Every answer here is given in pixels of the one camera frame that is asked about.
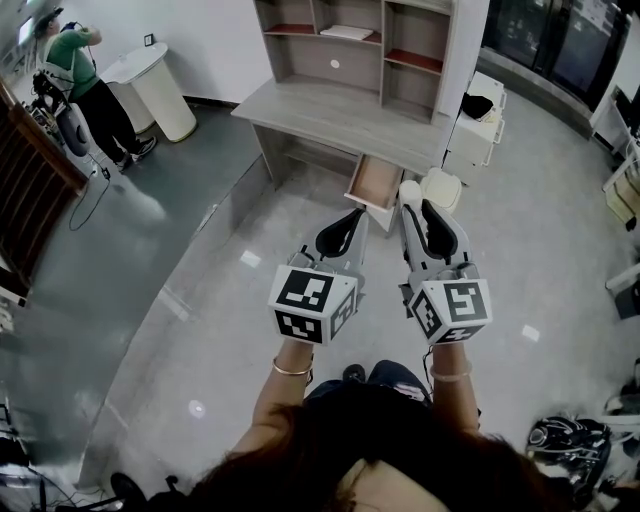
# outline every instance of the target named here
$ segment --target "bookshelf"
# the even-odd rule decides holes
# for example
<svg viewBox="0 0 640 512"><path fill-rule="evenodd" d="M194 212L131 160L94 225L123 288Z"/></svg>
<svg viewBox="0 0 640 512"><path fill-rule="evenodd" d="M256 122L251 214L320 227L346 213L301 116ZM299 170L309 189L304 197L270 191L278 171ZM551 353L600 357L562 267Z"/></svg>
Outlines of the bookshelf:
<svg viewBox="0 0 640 512"><path fill-rule="evenodd" d="M328 80L379 95L384 109L430 123L438 110L450 0L255 0L276 82ZM333 25L364 40L322 35Z"/></svg>

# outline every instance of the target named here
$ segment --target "green shirt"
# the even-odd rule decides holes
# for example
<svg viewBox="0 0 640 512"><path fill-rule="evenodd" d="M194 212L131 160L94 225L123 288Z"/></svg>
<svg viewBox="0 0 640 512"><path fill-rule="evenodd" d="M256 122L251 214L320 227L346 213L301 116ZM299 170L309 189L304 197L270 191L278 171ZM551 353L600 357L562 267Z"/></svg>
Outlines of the green shirt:
<svg viewBox="0 0 640 512"><path fill-rule="evenodd" d="M75 53L76 65L73 71L75 85L71 96L69 96L70 101L75 101L100 81L100 78L96 76L93 63L80 49L89 46L91 34L78 30L65 30L55 38L47 62L69 70Z"/></svg>

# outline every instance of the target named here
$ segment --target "backpack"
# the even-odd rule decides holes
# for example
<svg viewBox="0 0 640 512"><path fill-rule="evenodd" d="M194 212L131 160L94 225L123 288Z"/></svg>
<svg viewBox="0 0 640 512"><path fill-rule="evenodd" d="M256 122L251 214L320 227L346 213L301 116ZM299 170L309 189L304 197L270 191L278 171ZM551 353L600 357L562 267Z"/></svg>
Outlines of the backpack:
<svg viewBox="0 0 640 512"><path fill-rule="evenodd" d="M73 91L73 87L75 85L73 72L76 66L76 52L73 52L71 69L64 69L48 62L51 47L58 37L59 36L49 38L46 46L44 47L42 59L40 59L40 56L38 55L38 69L44 73L49 82L51 82L51 84L64 95L64 99L68 102L69 96L71 96L71 91Z"/></svg>

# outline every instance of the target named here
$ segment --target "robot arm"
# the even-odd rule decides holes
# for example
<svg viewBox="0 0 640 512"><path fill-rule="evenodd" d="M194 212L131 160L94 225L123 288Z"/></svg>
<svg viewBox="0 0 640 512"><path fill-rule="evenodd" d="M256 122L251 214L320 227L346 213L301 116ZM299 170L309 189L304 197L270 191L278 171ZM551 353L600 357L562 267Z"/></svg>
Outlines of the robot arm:
<svg viewBox="0 0 640 512"><path fill-rule="evenodd" d="M364 210L340 212L312 229L276 273L269 309L287 338L327 345L353 316L369 230Z"/></svg>
<svg viewBox="0 0 640 512"><path fill-rule="evenodd" d="M411 270L400 288L427 342L466 341L491 323L487 282L479 279L469 239L453 217L424 200L420 212L402 206L400 229Z"/></svg>
<svg viewBox="0 0 640 512"><path fill-rule="evenodd" d="M489 289L472 261L469 239L442 208L404 205L401 239L409 265L404 303L428 343L466 341L492 321ZM356 312L369 218L340 212L311 230L288 265L278 268L269 297L283 336L327 345Z"/></svg>

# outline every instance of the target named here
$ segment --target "white cushion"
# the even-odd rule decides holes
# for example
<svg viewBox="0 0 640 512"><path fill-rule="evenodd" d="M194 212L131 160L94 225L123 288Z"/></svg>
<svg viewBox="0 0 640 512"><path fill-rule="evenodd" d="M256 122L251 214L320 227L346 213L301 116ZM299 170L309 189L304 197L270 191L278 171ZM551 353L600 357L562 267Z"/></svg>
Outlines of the white cushion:
<svg viewBox="0 0 640 512"><path fill-rule="evenodd" d="M437 167L433 167L422 179L420 188L425 199L444 208L448 213L454 212L462 194L460 179Z"/></svg>

